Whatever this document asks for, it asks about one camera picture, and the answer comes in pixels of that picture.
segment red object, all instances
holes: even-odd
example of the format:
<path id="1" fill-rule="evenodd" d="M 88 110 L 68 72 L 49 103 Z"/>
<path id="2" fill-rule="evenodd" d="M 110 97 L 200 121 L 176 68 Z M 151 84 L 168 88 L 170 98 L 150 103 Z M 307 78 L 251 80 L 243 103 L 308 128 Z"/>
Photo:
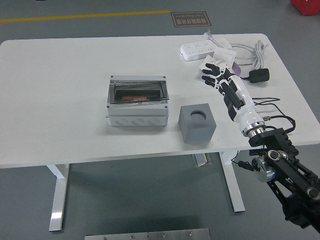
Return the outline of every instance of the red object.
<path id="1" fill-rule="evenodd" d="M 317 15 L 320 12 L 320 0 L 290 0 L 303 16 Z"/>

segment metal base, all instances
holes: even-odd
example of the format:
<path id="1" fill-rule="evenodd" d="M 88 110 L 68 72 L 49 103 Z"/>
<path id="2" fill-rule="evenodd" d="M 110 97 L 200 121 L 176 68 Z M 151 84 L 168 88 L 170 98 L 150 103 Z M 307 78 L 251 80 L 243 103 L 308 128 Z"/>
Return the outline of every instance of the metal base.
<path id="1" fill-rule="evenodd" d="M 234 158 L 236 154 L 237 151 L 219 152 L 226 184 L 228 186 L 230 198 L 233 205 L 233 210 L 235 212 L 244 212 L 246 210 L 245 205 L 241 197 L 235 171 L 231 161 L 231 159 Z"/>
<path id="2" fill-rule="evenodd" d="M 197 153 L 197 154 L 192 154 L 191 156 L 193 159 L 194 166 L 196 168 L 202 167 L 202 166 L 208 166 L 212 164 L 209 153 Z"/>
<path id="3" fill-rule="evenodd" d="M 210 240 L 208 228 L 86 236 L 84 240 Z"/>
<path id="4" fill-rule="evenodd" d="M 47 165 L 56 176 L 49 231 L 61 231 L 69 175 L 69 164 Z"/>

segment table leg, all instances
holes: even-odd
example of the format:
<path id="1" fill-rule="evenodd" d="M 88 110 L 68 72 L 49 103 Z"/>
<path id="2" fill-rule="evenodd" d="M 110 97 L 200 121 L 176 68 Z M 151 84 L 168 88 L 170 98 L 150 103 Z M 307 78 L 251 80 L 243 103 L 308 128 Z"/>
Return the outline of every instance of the table leg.
<path id="1" fill-rule="evenodd" d="M 236 154 L 237 151 L 219 152 L 226 184 L 228 186 L 230 198 L 233 205 L 233 210 L 235 212 L 244 212 L 244 202 L 242 201 L 238 182 L 231 162 L 231 159 L 234 158 Z"/>
<path id="2" fill-rule="evenodd" d="M 64 216 L 69 164 L 47 165 L 47 167 L 56 176 L 49 231 L 60 231 Z"/>

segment white table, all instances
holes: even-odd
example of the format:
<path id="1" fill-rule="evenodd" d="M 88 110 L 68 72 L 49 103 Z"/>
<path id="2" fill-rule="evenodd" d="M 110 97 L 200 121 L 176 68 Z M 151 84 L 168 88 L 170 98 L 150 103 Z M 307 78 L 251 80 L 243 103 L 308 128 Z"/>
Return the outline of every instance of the white table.
<path id="1" fill-rule="evenodd" d="M 280 109 L 297 123 L 294 145 L 320 143 L 320 125 L 263 34 L 224 35 L 232 44 L 265 50 L 270 80 L 245 82 L 252 97 L 280 98 Z M 9 40 L 0 46 L 0 168 L 47 165 L 57 176 L 50 231 L 61 229 L 69 164 L 220 152 L 235 211 L 244 211 L 230 157 L 250 149 L 248 138 L 228 116 L 218 91 L 204 84 L 201 60 L 185 61 L 181 44 L 202 35 Z M 249 55 L 236 48 L 239 54 Z M 242 67 L 247 76 L 250 67 Z M 105 107 L 111 75 L 166 76 L 166 127 L 111 127 Z M 185 144 L 178 124 L 180 107 L 209 103 L 216 130 L 209 143 Z M 259 107 L 262 116 L 278 115 Z M 290 127 L 284 119 L 275 127 Z"/>

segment power outlet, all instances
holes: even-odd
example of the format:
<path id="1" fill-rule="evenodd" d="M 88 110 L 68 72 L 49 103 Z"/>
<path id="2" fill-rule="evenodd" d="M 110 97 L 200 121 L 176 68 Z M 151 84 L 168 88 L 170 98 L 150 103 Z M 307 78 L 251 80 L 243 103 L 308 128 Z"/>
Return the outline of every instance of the power outlet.
<path id="1" fill-rule="evenodd" d="M 196 41 L 182 44 L 180 48 L 181 55 L 186 61 L 204 59 L 208 55 L 213 55 L 217 45 L 210 40 Z"/>

